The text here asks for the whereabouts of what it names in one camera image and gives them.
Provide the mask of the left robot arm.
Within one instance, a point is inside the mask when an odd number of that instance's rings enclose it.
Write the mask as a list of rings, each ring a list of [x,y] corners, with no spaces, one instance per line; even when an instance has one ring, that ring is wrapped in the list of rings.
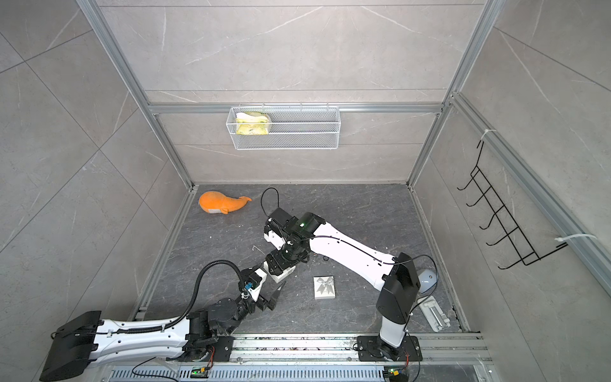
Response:
[[[238,297],[195,309],[203,276],[220,265],[237,275]],[[275,309],[283,288],[277,287],[266,299],[260,294],[266,280],[262,267],[241,270],[229,260],[214,260],[199,272],[187,307],[175,318],[121,322],[103,319],[98,310],[86,312],[53,332],[40,379],[68,380],[89,367],[145,358],[209,364],[228,361],[235,341],[232,334],[240,323],[256,310]]]

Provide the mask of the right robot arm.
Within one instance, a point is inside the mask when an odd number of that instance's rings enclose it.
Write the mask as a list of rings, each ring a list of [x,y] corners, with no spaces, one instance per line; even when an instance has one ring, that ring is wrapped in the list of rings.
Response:
[[[313,213],[289,215],[278,208],[267,218],[264,238],[274,245],[263,268],[276,282],[291,275],[296,266],[312,254],[326,256],[355,272],[377,291],[376,308],[382,316],[377,336],[356,339],[361,361],[421,361],[415,337],[407,334],[407,323],[422,289],[424,273],[418,273],[414,259],[379,252],[337,230]]]

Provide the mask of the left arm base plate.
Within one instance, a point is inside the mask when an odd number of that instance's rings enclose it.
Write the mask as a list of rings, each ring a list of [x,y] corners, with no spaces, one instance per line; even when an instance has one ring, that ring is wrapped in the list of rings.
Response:
[[[199,340],[189,340],[183,347],[184,353],[180,361],[213,361],[227,362],[230,359],[235,338],[232,336],[210,337]]]

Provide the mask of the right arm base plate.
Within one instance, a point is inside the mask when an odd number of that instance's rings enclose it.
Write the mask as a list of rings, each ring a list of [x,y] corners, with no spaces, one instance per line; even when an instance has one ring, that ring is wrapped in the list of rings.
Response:
[[[422,361],[423,355],[418,338],[406,336],[399,347],[394,348],[379,336],[358,336],[353,350],[360,361]]]

